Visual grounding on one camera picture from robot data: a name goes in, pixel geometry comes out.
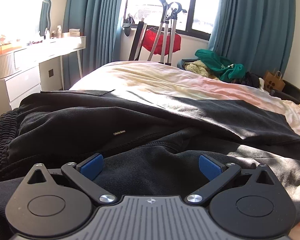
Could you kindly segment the garment steamer stand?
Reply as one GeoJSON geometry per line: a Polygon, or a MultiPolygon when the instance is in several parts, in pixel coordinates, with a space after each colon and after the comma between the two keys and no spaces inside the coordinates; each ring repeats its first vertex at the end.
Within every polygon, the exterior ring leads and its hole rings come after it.
{"type": "Polygon", "coordinates": [[[160,36],[161,32],[163,31],[164,38],[163,38],[163,45],[162,45],[162,51],[160,54],[159,62],[161,64],[170,66],[172,63],[173,45],[174,45],[174,37],[176,34],[178,14],[180,12],[187,13],[187,10],[184,9],[179,2],[167,3],[166,0],[159,0],[159,1],[162,5],[162,16],[161,16],[160,25],[158,27],[156,38],[155,38],[152,50],[150,51],[147,61],[152,60],[155,48],[156,48],[158,40],[159,40],[159,36],[160,36]],[[169,51],[168,55],[165,55],[166,41],[167,41],[168,34],[170,34],[170,51],[169,51]]]}

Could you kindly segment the right teal curtain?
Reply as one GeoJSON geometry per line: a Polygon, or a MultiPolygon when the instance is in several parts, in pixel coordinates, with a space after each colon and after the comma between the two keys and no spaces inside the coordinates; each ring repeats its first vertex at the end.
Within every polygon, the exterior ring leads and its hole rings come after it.
{"type": "Polygon", "coordinates": [[[295,29],[295,0],[219,0],[208,49],[264,76],[285,73],[295,29]]]}

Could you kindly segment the black folded board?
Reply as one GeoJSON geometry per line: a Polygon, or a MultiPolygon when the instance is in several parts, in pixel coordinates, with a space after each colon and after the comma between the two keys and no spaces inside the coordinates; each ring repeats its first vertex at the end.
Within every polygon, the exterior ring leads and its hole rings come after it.
{"type": "Polygon", "coordinates": [[[132,47],[130,50],[129,61],[138,61],[142,49],[142,43],[147,30],[147,24],[144,22],[144,18],[138,23],[132,47]]]}

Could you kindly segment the yellow knitted garment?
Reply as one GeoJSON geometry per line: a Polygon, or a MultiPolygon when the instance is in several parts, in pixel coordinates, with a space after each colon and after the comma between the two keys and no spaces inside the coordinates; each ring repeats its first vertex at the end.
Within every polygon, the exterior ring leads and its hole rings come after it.
{"type": "Polygon", "coordinates": [[[200,76],[208,77],[210,79],[217,79],[212,71],[200,60],[185,62],[184,68],[186,71],[198,74],[200,76]]]}

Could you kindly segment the brown paper bag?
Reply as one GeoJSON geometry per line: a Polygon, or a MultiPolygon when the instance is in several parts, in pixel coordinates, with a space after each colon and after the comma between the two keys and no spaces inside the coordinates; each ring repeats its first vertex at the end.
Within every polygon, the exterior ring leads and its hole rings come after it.
{"type": "Polygon", "coordinates": [[[272,73],[267,70],[263,79],[264,89],[268,92],[271,92],[271,90],[274,89],[282,91],[285,87],[285,82],[282,79],[282,73],[280,71],[272,73]]]}

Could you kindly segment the red garment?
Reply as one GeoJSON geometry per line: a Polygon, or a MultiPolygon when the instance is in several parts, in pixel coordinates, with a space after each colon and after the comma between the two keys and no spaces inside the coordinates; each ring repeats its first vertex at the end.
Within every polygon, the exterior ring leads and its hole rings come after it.
{"type": "MultiPolygon", "coordinates": [[[[154,28],[150,28],[146,31],[145,36],[143,38],[143,43],[142,46],[148,51],[152,50],[155,38],[157,35],[157,30],[154,28]]],[[[164,33],[161,32],[159,36],[159,40],[157,43],[157,46],[154,51],[154,55],[159,55],[161,54],[162,51],[162,45],[163,45],[163,38],[164,38],[164,33]]],[[[175,34],[174,37],[174,45],[173,45],[173,52],[175,53],[176,51],[179,51],[181,49],[181,36],[179,34],[175,34]]],[[[167,41],[166,41],[166,49],[165,49],[165,55],[168,55],[170,51],[170,34],[167,35],[167,41]]]]}

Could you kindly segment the black pants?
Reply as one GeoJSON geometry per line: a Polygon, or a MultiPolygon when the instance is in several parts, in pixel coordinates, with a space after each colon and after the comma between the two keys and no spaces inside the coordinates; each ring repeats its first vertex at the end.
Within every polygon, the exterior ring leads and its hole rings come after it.
{"type": "Polygon", "coordinates": [[[32,94],[0,117],[0,239],[288,239],[300,222],[288,186],[300,179],[279,167],[294,155],[300,172],[285,117],[243,100],[32,94]],[[61,172],[96,153],[94,182],[114,204],[94,204],[61,172]],[[209,182],[202,154],[242,170],[208,203],[187,204],[209,182]]]}

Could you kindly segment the white drawer cabinet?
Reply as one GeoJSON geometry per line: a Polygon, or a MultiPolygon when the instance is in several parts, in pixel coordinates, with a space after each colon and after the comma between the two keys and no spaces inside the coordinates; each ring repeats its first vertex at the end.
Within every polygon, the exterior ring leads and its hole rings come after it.
{"type": "Polygon", "coordinates": [[[0,116],[41,90],[39,66],[16,63],[14,54],[0,56],[0,116]]]}

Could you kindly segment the white vanity desk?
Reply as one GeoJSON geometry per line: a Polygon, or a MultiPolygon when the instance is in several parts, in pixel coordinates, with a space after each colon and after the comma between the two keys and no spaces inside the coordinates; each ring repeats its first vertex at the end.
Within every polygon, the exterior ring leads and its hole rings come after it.
{"type": "Polygon", "coordinates": [[[86,48],[86,37],[54,38],[41,43],[17,48],[0,54],[0,79],[17,74],[22,70],[55,57],[60,58],[61,82],[64,88],[63,56],[77,52],[77,61],[80,61],[79,51],[86,48]]]}

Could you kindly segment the teal framed mirror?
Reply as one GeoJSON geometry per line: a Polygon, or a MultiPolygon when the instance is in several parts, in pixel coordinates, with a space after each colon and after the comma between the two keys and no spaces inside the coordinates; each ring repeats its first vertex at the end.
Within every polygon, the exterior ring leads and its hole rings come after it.
{"type": "Polygon", "coordinates": [[[51,28],[51,11],[52,2],[51,0],[43,0],[42,1],[42,8],[40,13],[40,20],[39,20],[39,35],[45,36],[46,31],[50,31],[51,28]]]}

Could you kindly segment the left teal curtain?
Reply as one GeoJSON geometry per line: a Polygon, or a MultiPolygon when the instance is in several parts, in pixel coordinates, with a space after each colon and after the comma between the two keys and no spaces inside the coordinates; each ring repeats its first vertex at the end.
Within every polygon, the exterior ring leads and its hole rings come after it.
{"type": "Polygon", "coordinates": [[[67,0],[64,31],[79,29],[86,37],[85,49],[63,57],[66,89],[80,78],[110,62],[119,61],[121,49],[122,0],[67,0]]]}

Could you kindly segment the green garment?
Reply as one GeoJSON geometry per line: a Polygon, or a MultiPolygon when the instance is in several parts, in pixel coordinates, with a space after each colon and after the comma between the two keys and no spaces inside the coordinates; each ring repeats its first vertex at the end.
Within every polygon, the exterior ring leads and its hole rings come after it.
{"type": "Polygon", "coordinates": [[[194,55],[223,82],[231,83],[235,79],[241,79],[247,72],[242,64],[232,63],[226,57],[218,56],[211,50],[198,49],[194,55]]]}

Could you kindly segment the teal curtain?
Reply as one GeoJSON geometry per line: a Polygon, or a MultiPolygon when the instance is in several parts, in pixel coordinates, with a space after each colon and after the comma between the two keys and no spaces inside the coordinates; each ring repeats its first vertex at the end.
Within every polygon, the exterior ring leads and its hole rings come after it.
{"type": "Polygon", "coordinates": [[[208,49],[264,76],[285,73],[295,29],[295,0],[219,0],[208,49]]]}
{"type": "Polygon", "coordinates": [[[119,61],[121,49],[122,0],[67,0],[64,31],[79,29],[86,37],[85,49],[63,57],[66,89],[80,78],[110,62],[119,61]]]}

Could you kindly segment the window frame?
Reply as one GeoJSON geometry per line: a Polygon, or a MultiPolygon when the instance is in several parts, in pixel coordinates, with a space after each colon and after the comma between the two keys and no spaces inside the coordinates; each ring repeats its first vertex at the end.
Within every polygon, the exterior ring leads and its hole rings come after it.
{"type": "Polygon", "coordinates": [[[219,0],[126,0],[124,24],[136,25],[144,20],[149,26],[159,26],[164,10],[167,16],[177,14],[177,33],[209,40],[215,25],[219,0]]]}

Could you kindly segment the pastel bed sheet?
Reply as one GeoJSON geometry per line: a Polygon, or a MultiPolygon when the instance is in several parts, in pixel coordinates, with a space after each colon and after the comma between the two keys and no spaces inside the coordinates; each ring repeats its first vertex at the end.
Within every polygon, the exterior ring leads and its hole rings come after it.
{"type": "MultiPolygon", "coordinates": [[[[177,67],[147,61],[114,62],[86,75],[69,90],[128,89],[129,91],[152,92],[194,100],[243,100],[260,109],[283,114],[289,126],[300,135],[300,106],[289,100],[275,99],[260,88],[224,83],[216,78],[181,70],[177,67]]],[[[279,171],[288,168],[291,179],[300,179],[296,155],[281,162],[279,171]]],[[[292,180],[284,179],[288,186],[292,180]]],[[[300,200],[300,185],[295,189],[288,186],[293,200],[300,200]]],[[[292,239],[300,239],[300,222],[290,233],[292,239]]]]}

